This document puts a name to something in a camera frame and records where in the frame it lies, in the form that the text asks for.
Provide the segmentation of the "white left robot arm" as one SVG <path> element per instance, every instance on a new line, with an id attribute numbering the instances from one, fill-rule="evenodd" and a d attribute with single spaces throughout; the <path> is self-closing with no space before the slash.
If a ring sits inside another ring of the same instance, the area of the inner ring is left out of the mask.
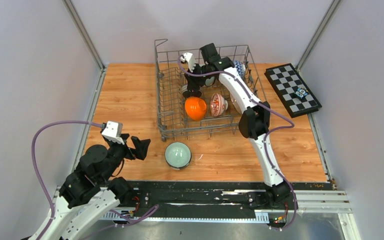
<path id="1" fill-rule="evenodd" d="M 51 200 L 46 219 L 30 240 L 79 240 L 115 207 L 140 207 L 141 198 L 130 183 L 112 175 L 125 160 L 144 160 L 151 140 L 132 136 L 134 147 L 128 147 L 126 138 L 126 134 L 106 135 L 108 147 L 96 144 L 86 150 L 58 190 L 56 200 Z"/>

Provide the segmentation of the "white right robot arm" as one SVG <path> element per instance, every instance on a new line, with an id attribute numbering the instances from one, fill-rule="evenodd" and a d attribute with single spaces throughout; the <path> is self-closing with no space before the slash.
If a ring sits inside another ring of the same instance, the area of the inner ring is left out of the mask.
<path id="1" fill-rule="evenodd" d="M 196 61 L 195 55 L 191 52 L 184 52 L 177 59 L 180 70 L 187 80 L 187 89 L 191 93 L 196 93 L 209 79 L 214 78 L 228 90 L 236 102 L 237 111 L 241 113 L 239 131 L 254 148 L 266 187 L 262 199 L 254 197 L 251 205 L 255 207 L 267 204 L 272 209 L 278 209 L 289 198 L 294 198 L 294 190 L 282 173 L 271 145 L 270 135 L 277 129 L 270 128 L 270 117 L 274 114 L 286 120 L 289 123 L 288 129 L 295 125 L 285 116 L 272 110 L 267 101 L 260 100 L 251 91 L 243 80 L 247 69 L 246 62 L 221 57 L 213 43 L 201 47 L 199 51 L 203 59 L 202 64 Z"/>

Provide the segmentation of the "orange floral pattern bowl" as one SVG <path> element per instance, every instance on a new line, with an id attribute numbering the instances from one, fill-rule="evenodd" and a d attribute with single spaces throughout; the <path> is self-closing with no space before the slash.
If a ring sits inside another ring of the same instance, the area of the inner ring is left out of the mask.
<path id="1" fill-rule="evenodd" d="M 213 117 L 221 116 L 228 109 L 227 100 L 220 94 L 214 93 L 210 100 L 210 112 Z"/>

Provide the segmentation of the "blue zigzag pattern bowl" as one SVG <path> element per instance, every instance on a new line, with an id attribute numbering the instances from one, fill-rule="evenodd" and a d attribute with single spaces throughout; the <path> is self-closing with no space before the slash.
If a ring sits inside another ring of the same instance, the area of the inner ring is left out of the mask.
<path id="1" fill-rule="evenodd" d="M 234 67 L 236 68 L 236 71 L 238 72 L 238 75 L 242 79 L 246 73 L 246 65 L 244 62 L 241 62 L 239 60 L 233 61 Z"/>

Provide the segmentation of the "orange bowl white inside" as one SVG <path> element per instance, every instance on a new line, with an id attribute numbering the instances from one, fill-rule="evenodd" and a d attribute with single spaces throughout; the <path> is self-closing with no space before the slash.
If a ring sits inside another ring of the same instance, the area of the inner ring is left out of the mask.
<path id="1" fill-rule="evenodd" d="M 207 112 L 206 102 L 199 97 L 191 96 L 185 100 L 184 108 L 186 114 L 194 121 L 200 121 Z"/>

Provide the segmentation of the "black bowl beige inside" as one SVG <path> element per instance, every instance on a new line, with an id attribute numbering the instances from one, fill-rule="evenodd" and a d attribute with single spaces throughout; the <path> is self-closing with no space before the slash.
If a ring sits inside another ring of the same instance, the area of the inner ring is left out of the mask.
<path id="1" fill-rule="evenodd" d="M 181 86 L 180 93 L 185 99 L 190 97 L 200 98 L 203 95 L 203 91 L 201 88 L 198 91 L 190 91 L 188 89 L 188 84 L 184 84 Z"/>

